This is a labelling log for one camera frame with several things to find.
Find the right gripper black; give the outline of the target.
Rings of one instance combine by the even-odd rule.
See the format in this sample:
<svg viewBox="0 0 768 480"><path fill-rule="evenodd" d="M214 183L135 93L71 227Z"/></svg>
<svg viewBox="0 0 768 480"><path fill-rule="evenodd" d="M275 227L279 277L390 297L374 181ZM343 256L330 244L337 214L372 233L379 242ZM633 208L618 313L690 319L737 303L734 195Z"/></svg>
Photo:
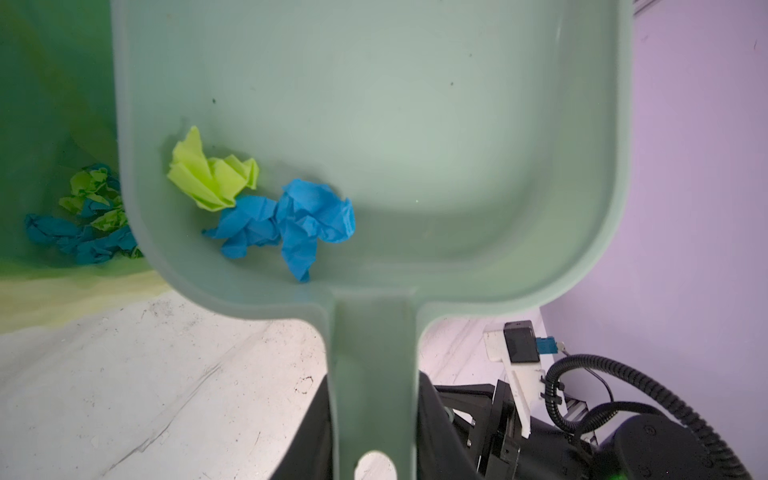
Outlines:
<svg viewBox="0 0 768 480"><path fill-rule="evenodd" d="M469 463L484 479L588 479L570 437L537 418L522 435L511 387L496 384L436 388Z"/></svg>

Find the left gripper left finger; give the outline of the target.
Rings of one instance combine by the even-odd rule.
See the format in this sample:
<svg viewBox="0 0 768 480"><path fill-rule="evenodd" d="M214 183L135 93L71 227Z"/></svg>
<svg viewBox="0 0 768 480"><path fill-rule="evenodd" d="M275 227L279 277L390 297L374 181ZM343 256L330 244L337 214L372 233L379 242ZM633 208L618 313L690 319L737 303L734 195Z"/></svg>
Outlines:
<svg viewBox="0 0 768 480"><path fill-rule="evenodd" d="M330 480L332 420L328 381L324 377L271 480Z"/></svg>

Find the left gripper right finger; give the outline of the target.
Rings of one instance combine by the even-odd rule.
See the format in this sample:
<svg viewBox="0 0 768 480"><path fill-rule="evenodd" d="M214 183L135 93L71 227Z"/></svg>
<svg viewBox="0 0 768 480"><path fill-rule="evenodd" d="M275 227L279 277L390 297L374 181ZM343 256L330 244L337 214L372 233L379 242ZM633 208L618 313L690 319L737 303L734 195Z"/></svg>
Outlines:
<svg viewBox="0 0 768 480"><path fill-rule="evenodd" d="M419 373L416 449L419 480L480 478L449 422L436 389L423 372Z"/></svg>

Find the green plastic dustpan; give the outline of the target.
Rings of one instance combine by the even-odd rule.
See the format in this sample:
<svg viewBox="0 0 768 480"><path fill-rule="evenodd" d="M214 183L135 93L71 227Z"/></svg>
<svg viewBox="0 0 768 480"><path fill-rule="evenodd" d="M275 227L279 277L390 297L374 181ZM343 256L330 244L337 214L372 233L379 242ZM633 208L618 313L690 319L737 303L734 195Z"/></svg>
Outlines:
<svg viewBox="0 0 768 480"><path fill-rule="evenodd" d="M179 293L323 337L333 468L378 451L417 475L418 344L444 318L510 314L599 260L629 185L629 1L114 1L130 227ZM353 204L306 283L275 248L229 261L167 177L191 127Z"/></svg>

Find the blue scrap far left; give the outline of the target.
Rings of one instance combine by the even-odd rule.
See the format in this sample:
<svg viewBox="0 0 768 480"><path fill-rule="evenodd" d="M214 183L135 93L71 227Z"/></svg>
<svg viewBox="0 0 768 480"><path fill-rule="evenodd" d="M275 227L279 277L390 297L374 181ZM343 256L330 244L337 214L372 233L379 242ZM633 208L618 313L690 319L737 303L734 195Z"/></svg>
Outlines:
<svg viewBox="0 0 768 480"><path fill-rule="evenodd" d="M277 200L246 195L257 188L259 174L253 158L206 156L193 126L172 149L167 178L198 208L219 215L216 226L202 235L220 240L224 257L237 260L251 247L280 247L290 273L307 282L318 245L343 243L354 235L354 207L330 186L302 179L285 185Z"/></svg>

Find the green blue scrap left bottom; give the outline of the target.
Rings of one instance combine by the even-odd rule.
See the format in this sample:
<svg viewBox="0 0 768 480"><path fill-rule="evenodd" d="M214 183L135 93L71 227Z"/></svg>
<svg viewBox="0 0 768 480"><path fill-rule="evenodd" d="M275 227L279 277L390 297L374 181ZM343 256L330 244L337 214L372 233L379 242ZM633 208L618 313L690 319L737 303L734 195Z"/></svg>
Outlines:
<svg viewBox="0 0 768 480"><path fill-rule="evenodd" d="M67 218L25 216L25 231L32 243L54 247L79 265L143 256L128 225L120 181L110 167L87 166L71 177L69 185L70 194L59 199Z"/></svg>

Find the green trash bin with bag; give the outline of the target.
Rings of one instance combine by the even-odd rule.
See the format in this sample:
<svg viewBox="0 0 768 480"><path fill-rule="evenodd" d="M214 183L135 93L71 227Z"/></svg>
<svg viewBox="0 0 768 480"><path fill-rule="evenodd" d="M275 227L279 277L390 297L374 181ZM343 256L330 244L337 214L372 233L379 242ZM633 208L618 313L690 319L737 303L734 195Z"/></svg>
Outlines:
<svg viewBox="0 0 768 480"><path fill-rule="evenodd" d="M80 169L118 166L110 5L1 5L1 329L63 324L165 292L143 259L79 265L33 243Z"/></svg>

